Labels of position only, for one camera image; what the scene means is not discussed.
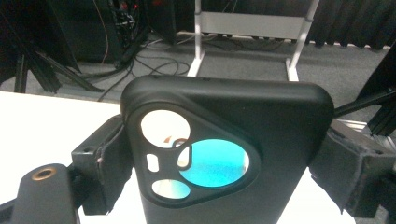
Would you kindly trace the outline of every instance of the screw hole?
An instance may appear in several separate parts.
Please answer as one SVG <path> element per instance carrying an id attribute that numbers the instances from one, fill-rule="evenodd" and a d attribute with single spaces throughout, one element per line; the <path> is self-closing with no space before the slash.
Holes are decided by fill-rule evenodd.
<path id="1" fill-rule="evenodd" d="M 382 155 L 382 154 L 384 154 L 384 152 L 383 152 L 383 151 L 381 151 L 381 150 L 374 150 L 374 152 L 375 152 L 376 154 L 378 154 L 378 155 Z"/>
<path id="2" fill-rule="evenodd" d="M 93 147 L 86 147 L 86 148 L 84 148 L 84 150 L 83 150 L 85 153 L 88 153 L 88 152 L 90 152 L 90 151 L 93 151 Z"/>
<path id="3" fill-rule="evenodd" d="M 32 176 L 32 179 L 35 181 L 41 181 L 41 180 L 48 179 L 55 174 L 56 174 L 56 169 L 53 167 L 48 167 L 48 168 L 44 168 L 44 169 L 41 169 L 38 172 L 36 172 Z"/>

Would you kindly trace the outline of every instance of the metal stand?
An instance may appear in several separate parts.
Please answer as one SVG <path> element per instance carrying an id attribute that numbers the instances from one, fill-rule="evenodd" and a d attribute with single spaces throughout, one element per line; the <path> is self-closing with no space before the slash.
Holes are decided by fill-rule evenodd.
<path id="1" fill-rule="evenodd" d="M 360 98 L 352 103 L 342 105 L 334 110 L 334 117 L 340 118 L 346 114 L 358 111 L 370 105 L 386 103 L 396 99 L 396 87 L 388 88 L 379 93 Z"/>
<path id="2" fill-rule="evenodd" d="M 367 126 L 375 135 L 390 136 L 396 129 L 396 101 L 383 104 Z"/>
<path id="3" fill-rule="evenodd" d="M 298 81 L 296 65 L 314 20 L 319 0 L 312 0 L 306 16 L 283 17 L 245 15 L 236 13 L 204 12 L 201 0 L 195 0 L 195 58 L 188 77 L 196 77 L 204 58 L 201 32 L 210 34 L 265 36 L 297 39 L 297 47 L 291 59 L 286 60 L 289 81 Z"/>
<path id="4" fill-rule="evenodd" d="M 9 7 L 9 4 L 0 4 L 0 21 L 5 25 L 2 27 L 2 32 L 9 36 L 12 44 L 16 46 L 20 54 L 17 71 L 19 83 L 17 83 L 15 90 L 18 92 L 25 91 L 23 80 L 25 74 L 27 74 L 27 62 L 29 62 L 29 69 L 31 69 L 44 91 L 56 92 L 61 87 L 61 83 L 52 68 L 35 53 L 35 47 L 30 42 L 29 36 L 12 12 L 13 9 Z"/>
<path id="5" fill-rule="evenodd" d="M 373 141 L 376 141 L 382 147 L 385 147 L 389 150 L 396 152 L 396 146 L 393 143 L 393 140 L 389 136 L 373 134 L 372 131 L 367 126 L 366 122 L 344 120 L 344 119 L 339 119 L 339 120 L 349 128 L 355 130 L 356 132 L 365 135 L 366 137 L 372 139 Z"/>
<path id="6" fill-rule="evenodd" d="M 84 78 L 80 77 L 79 75 L 75 74 L 71 70 L 69 70 L 67 67 L 64 67 L 63 65 L 57 63 L 55 60 L 51 59 L 51 57 L 38 53 L 38 55 L 48 64 L 51 65 L 51 67 L 55 70 L 58 71 L 60 75 L 63 75 L 76 84 L 78 84 L 80 87 L 82 87 L 86 91 L 103 91 L 99 88 L 94 87 L 90 82 L 85 80 Z"/>
<path id="7" fill-rule="evenodd" d="M 29 70 L 29 63 L 24 54 L 18 56 L 17 72 L 15 74 L 14 91 L 18 93 L 26 93 L 27 72 Z"/>

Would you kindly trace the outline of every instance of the metal rod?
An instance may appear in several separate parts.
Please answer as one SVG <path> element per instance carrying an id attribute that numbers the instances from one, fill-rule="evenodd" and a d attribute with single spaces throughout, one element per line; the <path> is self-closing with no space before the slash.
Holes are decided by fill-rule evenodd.
<path id="1" fill-rule="evenodd" d="M 386 91 L 382 91 L 378 94 L 375 94 L 375 95 L 372 95 L 369 97 L 365 97 L 363 99 L 354 101 L 350 104 L 342 105 L 342 106 L 336 108 L 334 111 L 334 117 L 339 118 L 346 114 L 363 109 L 367 106 L 376 105 L 376 104 L 386 102 L 387 100 L 389 100 L 391 98 L 395 98 L 395 97 L 396 97 L 396 87 L 388 88 Z"/>
<path id="2" fill-rule="evenodd" d="M 76 82 L 80 87 L 84 88 L 87 91 L 103 91 L 99 88 L 96 88 L 91 83 L 86 81 L 84 78 L 78 76 L 77 74 L 70 71 L 68 68 L 62 66 L 61 64 L 57 63 L 55 60 L 51 59 L 50 57 L 39 54 L 42 59 L 44 59 L 47 63 L 52 65 L 54 69 L 57 69 L 62 75 L 70 78 L 72 81 Z"/>
<path id="3" fill-rule="evenodd" d="M 28 38 L 24 35 L 23 28 L 16 20 L 9 20 L 6 14 L 0 9 L 0 19 L 5 22 L 7 32 L 11 35 L 11 38 L 15 41 L 17 49 L 26 57 L 29 61 L 30 69 L 33 75 L 43 87 L 44 91 L 56 92 L 60 87 L 61 83 L 56 78 L 53 71 L 45 63 L 39 60 L 39 57 L 34 51 L 33 45 L 28 41 Z"/>
<path id="4" fill-rule="evenodd" d="M 300 59 L 301 52 L 305 44 L 306 37 L 308 36 L 309 30 L 311 29 L 312 22 L 314 21 L 315 12 L 317 11 L 319 0 L 312 0 L 311 6 L 309 7 L 308 13 L 305 17 L 305 22 L 301 27 L 299 38 L 297 40 L 297 47 L 294 51 L 293 57 L 291 58 L 289 67 L 295 68 L 297 62 Z"/>
<path id="5" fill-rule="evenodd" d="M 24 54 L 20 54 L 15 74 L 14 92 L 26 93 L 27 72 L 29 70 L 28 61 Z"/>
<path id="6" fill-rule="evenodd" d="M 201 40 L 201 0 L 195 0 L 195 58 L 202 57 L 202 40 Z"/>

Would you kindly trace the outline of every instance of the white stand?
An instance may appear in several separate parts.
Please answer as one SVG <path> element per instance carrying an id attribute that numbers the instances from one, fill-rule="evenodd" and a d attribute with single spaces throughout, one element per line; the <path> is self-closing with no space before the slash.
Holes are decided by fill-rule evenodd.
<path id="1" fill-rule="evenodd" d="M 201 32 L 226 35 L 265 36 L 297 39 L 297 47 L 291 59 L 286 60 L 289 81 L 298 81 L 296 65 L 303 51 L 319 0 L 312 0 L 305 17 L 246 15 L 237 13 L 203 12 L 201 0 L 195 0 L 195 58 L 189 77 L 196 77 L 204 58 Z"/>

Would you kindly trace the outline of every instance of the white table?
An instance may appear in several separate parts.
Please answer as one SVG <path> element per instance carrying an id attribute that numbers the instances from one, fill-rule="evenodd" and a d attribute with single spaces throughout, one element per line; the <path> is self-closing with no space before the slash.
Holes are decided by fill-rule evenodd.
<path id="1" fill-rule="evenodd" d="M 14 199 L 21 178 L 49 163 L 69 165 L 71 151 L 112 116 L 119 105 L 0 92 L 0 203 Z M 112 213 L 86 223 L 146 223 L 133 175 Z M 305 172 L 278 223 L 355 223 Z"/>

